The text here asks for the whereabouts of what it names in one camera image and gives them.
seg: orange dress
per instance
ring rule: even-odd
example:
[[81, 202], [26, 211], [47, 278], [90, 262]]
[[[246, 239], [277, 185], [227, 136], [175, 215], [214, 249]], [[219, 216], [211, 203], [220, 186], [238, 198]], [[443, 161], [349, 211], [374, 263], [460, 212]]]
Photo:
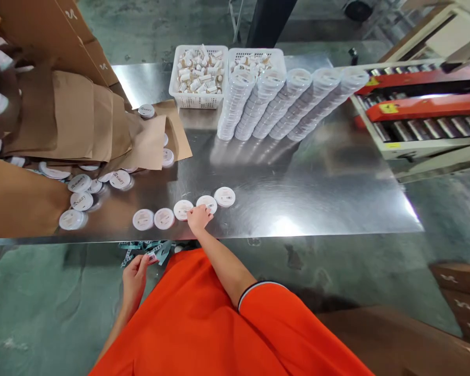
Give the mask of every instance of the orange dress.
[[197, 249], [170, 260], [90, 375], [372, 373], [282, 285], [257, 283], [234, 308]]

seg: green floor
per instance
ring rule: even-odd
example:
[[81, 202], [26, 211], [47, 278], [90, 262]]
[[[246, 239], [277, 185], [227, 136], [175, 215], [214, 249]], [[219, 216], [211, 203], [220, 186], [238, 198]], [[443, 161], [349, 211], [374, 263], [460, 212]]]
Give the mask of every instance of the green floor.
[[[255, 1], [247, 3], [243, 40]], [[323, 5], [319, 14], [329, 17], [328, 25], [338, 26], [340, 12], [331, 3], [315, 2]], [[170, 61], [177, 44], [230, 45], [226, 4], [79, 2], [112, 64]], [[317, 9], [311, 2], [298, 4], [301, 16]], [[278, 47], [287, 54], [324, 51], [336, 66], [348, 64], [352, 45], [361, 63], [374, 62], [386, 51], [381, 42], [338, 40], [331, 31], [313, 42], [290, 42], [286, 35]], [[470, 172], [406, 187], [424, 233], [236, 239], [225, 244], [256, 278], [284, 283], [313, 309], [384, 304], [460, 335], [427, 265], [470, 263]], [[86, 374], [119, 307], [123, 257], [113, 243], [0, 247], [0, 376]], [[149, 268], [145, 295], [161, 274], [157, 265]], [[337, 299], [331, 303], [330, 296]]]

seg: stainless steel table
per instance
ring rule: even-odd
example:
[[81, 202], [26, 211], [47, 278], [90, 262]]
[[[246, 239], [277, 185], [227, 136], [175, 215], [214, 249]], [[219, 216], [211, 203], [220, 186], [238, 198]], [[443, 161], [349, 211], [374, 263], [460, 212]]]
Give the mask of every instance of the stainless steel table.
[[[330, 66], [325, 55], [287, 56], [288, 69], [310, 72]], [[114, 66], [134, 108], [169, 99], [171, 64]], [[422, 231], [413, 208], [367, 131], [353, 127], [345, 103], [301, 143], [269, 137], [248, 142], [216, 137], [219, 110], [181, 109], [193, 157], [162, 171], [133, 174], [134, 187], [108, 187], [101, 207], [84, 229], [20, 243], [74, 243], [193, 238], [187, 223], [167, 231], [138, 231], [133, 214], [142, 208], [172, 208], [180, 199], [193, 204], [221, 186], [237, 196], [218, 208], [208, 230], [217, 238], [316, 236]]]

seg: white plastic basket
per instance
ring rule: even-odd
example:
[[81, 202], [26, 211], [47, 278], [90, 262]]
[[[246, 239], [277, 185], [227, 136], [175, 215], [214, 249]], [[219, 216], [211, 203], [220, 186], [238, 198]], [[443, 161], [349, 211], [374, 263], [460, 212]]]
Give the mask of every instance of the white plastic basket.
[[286, 62], [284, 60], [284, 53], [281, 49], [239, 49], [233, 48], [228, 51], [228, 64], [227, 70], [231, 74], [230, 64], [234, 63], [235, 60], [240, 59], [244, 56], [254, 54], [255, 57], [260, 57], [263, 54], [267, 54], [272, 62], [272, 69], [278, 69], [284, 73], [287, 73]]
[[178, 80], [178, 63], [181, 54], [187, 50], [199, 51], [199, 45], [179, 45], [176, 47], [176, 53], [174, 54], [174, 64], [172, 66], [171, 83], [169, 84], [169, 94], [174, 97], [178, 107], [181, 108], [201, 108], [201, 109], [216, 109], [223, 98], [225, 97], [225, 90], [228, 82], [228, 47], [226, 46], [205, 46], [209, 54], [222, 51], [223, 52], [223, 68], [225, 74], [223, 74], [222, 91], [221, 94], [196, 94], [196, 93], [180, 93], [179, 92], [179, 80]]

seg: sleeve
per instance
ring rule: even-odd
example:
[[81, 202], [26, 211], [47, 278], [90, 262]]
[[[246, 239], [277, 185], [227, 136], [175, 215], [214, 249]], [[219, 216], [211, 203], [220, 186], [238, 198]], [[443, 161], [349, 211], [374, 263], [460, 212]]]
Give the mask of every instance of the sleeve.
[[238, 310], [291, 375], [373, 376], [303, 302], [275, 282], [258, 282], [240, 297]]

